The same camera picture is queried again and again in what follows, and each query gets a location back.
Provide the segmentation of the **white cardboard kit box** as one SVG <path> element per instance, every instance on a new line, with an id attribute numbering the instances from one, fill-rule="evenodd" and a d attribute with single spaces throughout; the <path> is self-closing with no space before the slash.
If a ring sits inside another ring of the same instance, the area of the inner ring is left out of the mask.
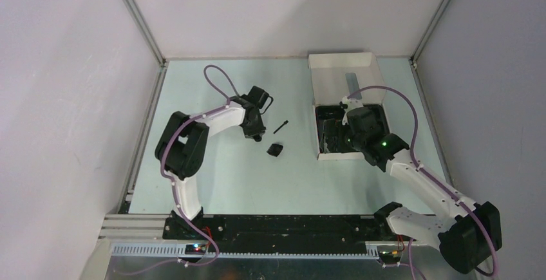
<path id="1" fill-rule="evenodd" d="M 362 160 L 362 152 L 321 153 L 317 135 L 315 108 L 337 106 L 343 97 L 358 99 L 363 105 L 383 108 L 386 90 L 377 58 L 373 53 L 319 53 L 308 57 L 311 73 L 315 153 L 318 160 Z"/>

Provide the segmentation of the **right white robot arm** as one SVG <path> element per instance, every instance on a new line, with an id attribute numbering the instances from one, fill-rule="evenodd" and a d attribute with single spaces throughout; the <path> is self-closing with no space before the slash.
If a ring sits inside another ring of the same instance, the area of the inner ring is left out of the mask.
<path id="1" fill-rule="evenodd" d="M 391 202 L 375 213 L 376 235 L 396 235 L 422 241 L 438 250 L 457 272 L 468 274 L 502 247 L 500 211 L 464 196 L 429 172 L 411 153 L 410 145 L 387 130 L 378 114 L 366 106 L 348 110 L 344 142 L 372 166 L 408 186 L 431 210 L 419 214 Z"/>

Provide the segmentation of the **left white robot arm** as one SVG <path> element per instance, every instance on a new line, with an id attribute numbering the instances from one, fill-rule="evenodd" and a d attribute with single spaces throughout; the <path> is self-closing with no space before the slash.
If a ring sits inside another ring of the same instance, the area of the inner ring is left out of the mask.
<path id="1" fill-rule="evenodd" d="M 203 207 L 198 195 L 197 173 L 200 170 L 210 137 L 232 127 L 240 127 L 245 138 L 262 141 L 266 132 L 262 115 L 274 98 L 264 89 L 253 86 L 247 94 L 235 95 L 227 103 L 210 111 L 187 115 L 173 113 L 155 148 L 160 173 L 171 183 L 173 211 L 182 219 L 178 230 L 188 239 L 203 231 L 197 216 Z"/>

